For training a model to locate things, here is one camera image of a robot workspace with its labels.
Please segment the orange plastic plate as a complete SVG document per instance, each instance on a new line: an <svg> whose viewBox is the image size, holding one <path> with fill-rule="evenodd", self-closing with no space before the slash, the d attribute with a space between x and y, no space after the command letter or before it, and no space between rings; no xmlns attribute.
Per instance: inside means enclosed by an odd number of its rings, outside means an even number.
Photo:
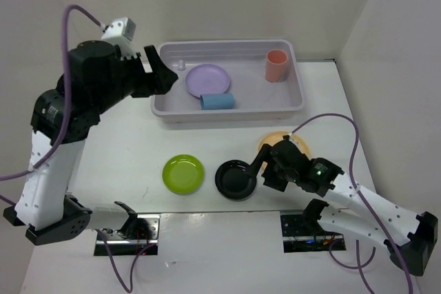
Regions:
<svg viewBox="0 0 441 294"><path fill-rule="evenodd" d="M271 146L274 146L276 143L280 142L283 139L283 136L286 134L292 134L291 132L284 132L284 131L277 131L277 132L270 132L268 133L266 136L264 136L259 145L258 145L258 150L260 150L260 148L263 146L263 144L269 144ZM311 159L312 155L311 155L311 151L310 148L308 146L308 144L300 137L301 142L296 144L294 143L297 148L299 148L299 150L306 155L306 157L308 157L308 159Z"/></svg>

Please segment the black plastic plate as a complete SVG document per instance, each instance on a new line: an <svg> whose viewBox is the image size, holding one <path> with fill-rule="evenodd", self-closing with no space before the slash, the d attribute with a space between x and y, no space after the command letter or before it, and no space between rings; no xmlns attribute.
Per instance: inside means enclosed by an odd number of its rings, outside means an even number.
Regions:
<svg viewBox="0 0 441 294"><path fill-rule="evenodd" d="M219 166L214 181L218 191L227 199L243 201L254 192L257 180L247 173L248 164L242 160L229 160Z"/></svg>

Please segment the purple plastic plate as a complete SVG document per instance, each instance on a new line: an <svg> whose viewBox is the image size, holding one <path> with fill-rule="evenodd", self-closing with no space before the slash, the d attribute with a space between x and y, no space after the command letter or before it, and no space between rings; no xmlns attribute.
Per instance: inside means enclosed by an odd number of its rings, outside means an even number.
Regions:
<svg viewBox="0 0 441 294"><path fill-rule="evenodd" d="M203 94L223 94L229 89L230 83L227 71L212 64L197 65L185 76L187 91L196 98Z"/></svg>

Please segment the blue plastic cup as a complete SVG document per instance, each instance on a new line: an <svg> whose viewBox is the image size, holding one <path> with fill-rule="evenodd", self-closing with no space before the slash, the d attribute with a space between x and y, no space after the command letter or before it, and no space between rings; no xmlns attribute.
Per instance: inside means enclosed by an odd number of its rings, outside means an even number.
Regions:
<svg viewBox="0 0 441 294"><path fill-rule="evenodd" d="M201 94L200 103L202 110L233 109L235 98L230 93Z"/></svg>

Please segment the green plastic plate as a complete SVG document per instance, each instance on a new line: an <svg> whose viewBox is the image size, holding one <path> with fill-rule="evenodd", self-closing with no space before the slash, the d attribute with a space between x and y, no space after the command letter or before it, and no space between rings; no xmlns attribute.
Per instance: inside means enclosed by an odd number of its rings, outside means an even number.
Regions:
<svg viewBox="0 0 441 294"><path fill-rule="evenodd" d="M178 195L189 195L199 190L205 178L205 169L200 160L189 154L170 158L162 170L165 187Z"/></svg>

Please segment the red plastic cup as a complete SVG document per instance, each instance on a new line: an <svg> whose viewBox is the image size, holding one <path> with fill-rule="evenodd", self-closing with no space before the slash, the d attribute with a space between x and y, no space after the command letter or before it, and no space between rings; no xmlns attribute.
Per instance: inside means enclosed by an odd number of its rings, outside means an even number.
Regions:
<svg viewBox="0 0 441 294"><path fill-rule="evenodd" d="M287 66L288 56L283 50L270 50L266 56L265 78L270 83L278 82Z"/></svg>

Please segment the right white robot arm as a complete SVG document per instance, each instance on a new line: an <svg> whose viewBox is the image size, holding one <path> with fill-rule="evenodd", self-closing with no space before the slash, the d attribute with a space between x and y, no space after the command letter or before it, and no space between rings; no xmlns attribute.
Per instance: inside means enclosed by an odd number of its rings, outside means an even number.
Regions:
<svg viewBox="0 0 441 294"><path fill-rule="evenodd" d="M317 195L304 210L306 232L352 235L385 250L411 275L424 274L438 241L438 219L432 213L409 211L352 183L341 167L324 158L308 158L287 136L273 146L264 144L246 173L255 179L261 168L264 184L272 189L284 191L294 183Z"/></svg>

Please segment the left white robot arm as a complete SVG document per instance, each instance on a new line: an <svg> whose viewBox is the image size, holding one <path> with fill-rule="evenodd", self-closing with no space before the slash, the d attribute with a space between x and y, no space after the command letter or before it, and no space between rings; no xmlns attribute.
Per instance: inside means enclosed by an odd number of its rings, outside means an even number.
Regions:
<svg viewBox="0 0 441 294"><path fill-rule="evenodd" d="M78 236L90 223L92 210L71 195L90 128L124 98L168 93L178 76L162 62L153 45L144 48L145 71L138 54L123 58L120 48L105 41L85 41L67 53L68 69L57 86L34 104L31 118L30 166L19 201L4 209L13 226L41 246Z"/></svg>

